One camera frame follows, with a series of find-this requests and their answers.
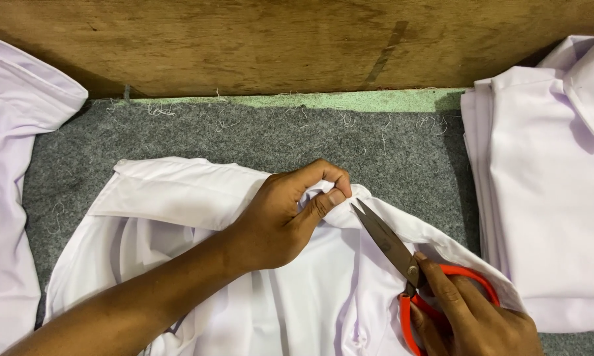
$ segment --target wooden surface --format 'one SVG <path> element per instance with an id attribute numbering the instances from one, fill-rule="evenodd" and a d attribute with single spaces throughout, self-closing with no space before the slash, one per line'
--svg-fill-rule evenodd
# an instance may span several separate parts
<path id="1" fill-rule="evenodd" d="M 0 1 L 0 39 L 93 98 L 469 86 L 570 34 L 594 0 Z"/>

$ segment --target gray carpet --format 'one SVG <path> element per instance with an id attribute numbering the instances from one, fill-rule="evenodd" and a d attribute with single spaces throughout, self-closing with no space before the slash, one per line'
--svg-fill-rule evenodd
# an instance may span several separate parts
<path id="1" fill-rule="evenodd" d="M 475 187 L 458 111 L 429 114 L 423 122 L 425 113 L 229 103 L 175 104 L 160 110 L 90 102 L 59 131 L 36 139 L 23 206 L 42 289 L 122 158 L 203 157 L 282 172 L 322 157 L 347 169 L 352 182 L 372 195 L 431 223 L 479 255 Z M 62 214 L 56 220 L 57 212 Z M 594 355 L 593 333 L 541 338 L 549 356 Z"/>

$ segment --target folded shirt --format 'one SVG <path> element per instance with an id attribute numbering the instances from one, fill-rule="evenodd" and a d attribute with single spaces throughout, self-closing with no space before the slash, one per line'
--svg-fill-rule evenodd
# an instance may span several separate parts
<path id="1" fill-rule="evenodd" d="M 235 221 L 269 176 L 177 157 L 121 160 L 115 171 L 58 259 L 45 322 L 211 238 Z M 332 187 L 319 182 L 299 207 Z M 293 262 L 230 283 L 144 353 L 411 355 L 398 320 L 397 296 L 406 280 L 364 230 L 350 206 L 355 198 L 379 214 L 411 251 L 480 271 L 504 307 L 524 311 L 510 281 L 455 240 L 372 197 L 363 186 L 353 184 L 352 191 L 353 198 L 325 217 Z"/>
<path id="2" fill-rule="evenodd" d="M 60 127 L 86 97 L 62 72 L 0 41 L 0 353 L 33 331 L 40 302 L 20 205 L 34 138 Z"/>
<path id="3" fill-rule="evenodd" d="M 461 98 L 484 258 L 542 332 L 594 331 L 594 37 Z"/>

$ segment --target white shirt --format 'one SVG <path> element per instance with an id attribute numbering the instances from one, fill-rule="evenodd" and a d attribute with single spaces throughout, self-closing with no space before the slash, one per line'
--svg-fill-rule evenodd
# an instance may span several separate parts
<path id="1" fill-rule="evenodd" d="M 594 37 L 461 98 L 484 258 L 541 332 L 594 331 Z"/>
<path id="2" fill-rule="evenodd" d="M 35 135 L 57 129 L 86 97 L 71 78 L 0 41 L 0 353 L 33 331 L 40 301 L 20 206 Z"/>
<path id="3" fill-rule="evenodd" d="M 269 174 L 204 159 L 121 160 L 53 270 L 46 321 L 164 263 L 232 223 Z M 300 207 L 333 184 L 320 182 Z M 352 185 L 288 265 L 246 274 L 159 336 L 149 355 L 410 355 L 396 296 L 405 279 L 364 230 L 360 198 L 415 251 L 481 271 L 501 303 L 523 310 L 499 271 L 435 227 Z"/>

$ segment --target scissors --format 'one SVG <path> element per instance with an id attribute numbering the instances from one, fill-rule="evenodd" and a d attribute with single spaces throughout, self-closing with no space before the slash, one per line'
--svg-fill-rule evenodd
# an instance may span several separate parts
<path id="1" fill-rule="evenodd" d="M 360 199 L 356 199 L 363 208 L 363 213 L 354 204 L 352 208 L 356 212 L 359 220 L 367 232 L 372 236 L 380 251 L 385 254 L 389 262 L 396 267 L 396 269 L 407 279 L 404 292 L 398 295 L 398 302 L 400 303 L 400 327 L 403 331 L 404 341 L 409 346 L 409 349 L 416 354 L 416 356 L 427 356 L 426 351 L 420 349 L 413 339 L 412 326 L 410 319 L 410 304 L 413 303 L 418 308 L 425 312 L 435 325 L 447 332 L 451 331 L 451 324 L 446 316 L 433 309 L 422 297 L 418 294 L 418 289 L 427 284 L 427 279 L 418 266 L 412 253 L 407 249 L 403 242 L 396 236 L 396 233 L 380 218 L 376 213 L 372 212 Z M 499 298 L 497 292 L 492 287 L 491 283 L 485 279 L 478 271 L 469 269 L 467 267 L 439 265 L 444 274 L 460 275 L 474 279 L 485 290 L 490 298 L 490 302 L 499 306 Z"/>

